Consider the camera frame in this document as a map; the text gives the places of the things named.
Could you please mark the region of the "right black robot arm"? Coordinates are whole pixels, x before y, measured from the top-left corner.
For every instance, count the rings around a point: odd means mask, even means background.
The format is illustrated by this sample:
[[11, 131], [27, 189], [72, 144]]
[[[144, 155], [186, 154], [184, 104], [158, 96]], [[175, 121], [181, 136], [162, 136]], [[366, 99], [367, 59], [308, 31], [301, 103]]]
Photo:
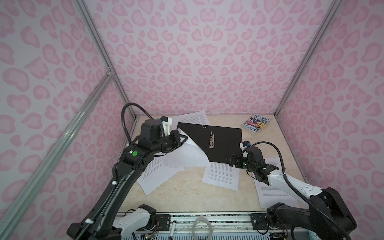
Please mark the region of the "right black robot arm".
[[306, 204], [306, 209], [276, 203], [266, 211], [266, 225], [278, 229], [285, 225], [304, 228], [322, 240], [349, 240], [357, 222], [339, 192], [333, 188], [320, 188], [300, 181], [286, 172], [281, 151], [277, 151], [280, 166], [266, 163], [262, 151], [256, 145], [247, 145], [239, 155], [230, 155], [231, 167], [244, 169], [260, 183], [277, 188]]

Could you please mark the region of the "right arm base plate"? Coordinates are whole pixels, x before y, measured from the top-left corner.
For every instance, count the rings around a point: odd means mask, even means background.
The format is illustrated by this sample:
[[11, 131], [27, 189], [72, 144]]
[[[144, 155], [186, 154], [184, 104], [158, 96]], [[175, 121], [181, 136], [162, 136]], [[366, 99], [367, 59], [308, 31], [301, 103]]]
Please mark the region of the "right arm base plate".
[[262, 233], [266, 232], [267, 230], [290, 230], [291, 225], [290, 224], [284, 224], [284, 225], [278, 225], [277, 227], [269, 227], [266, 220], [266, 213], [251, 213], [251, 224], [253, 227], [253, 230], [258, 230]]

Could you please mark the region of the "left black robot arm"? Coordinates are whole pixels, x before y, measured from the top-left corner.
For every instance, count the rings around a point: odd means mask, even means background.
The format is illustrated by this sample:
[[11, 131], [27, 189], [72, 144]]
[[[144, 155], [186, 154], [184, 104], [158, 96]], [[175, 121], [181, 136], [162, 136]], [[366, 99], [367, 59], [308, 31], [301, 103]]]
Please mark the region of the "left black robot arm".
[[72, 223], [67, 235], [73, 240], [120, 240], [122, 229], [113, 226], [127, 194], [157, 154], [180, 148], [188, 139], [171, 130], [172, 119], [146, 120], [140, 135], [123, 150], [113, 165], [112, 178], [97, 203], [80, 223]]

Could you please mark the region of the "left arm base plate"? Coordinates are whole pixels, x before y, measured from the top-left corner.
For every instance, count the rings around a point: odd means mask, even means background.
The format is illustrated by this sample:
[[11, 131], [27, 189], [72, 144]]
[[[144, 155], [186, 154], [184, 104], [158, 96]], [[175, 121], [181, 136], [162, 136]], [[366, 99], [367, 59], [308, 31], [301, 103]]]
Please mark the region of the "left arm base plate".
[[171, 228], [171, 216], [170, 215], [150, 215], [148, 224], [143, 227], [144, 231], [153, 232], [153, 231], [169, 231]]

